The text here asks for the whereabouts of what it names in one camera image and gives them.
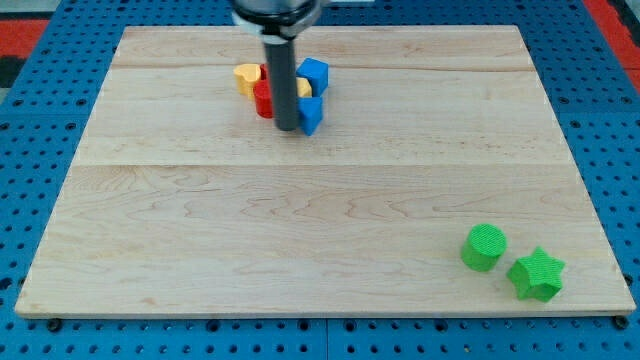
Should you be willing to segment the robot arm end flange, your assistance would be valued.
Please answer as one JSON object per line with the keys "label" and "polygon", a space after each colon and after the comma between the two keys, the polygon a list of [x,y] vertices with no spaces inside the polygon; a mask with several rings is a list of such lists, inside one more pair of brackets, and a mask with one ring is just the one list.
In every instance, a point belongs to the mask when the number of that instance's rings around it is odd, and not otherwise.
{"label": "robot arm end flange", "polygon": [[320,17],[321,0],[230,0],[234,23],[250,34],[291,40]]}

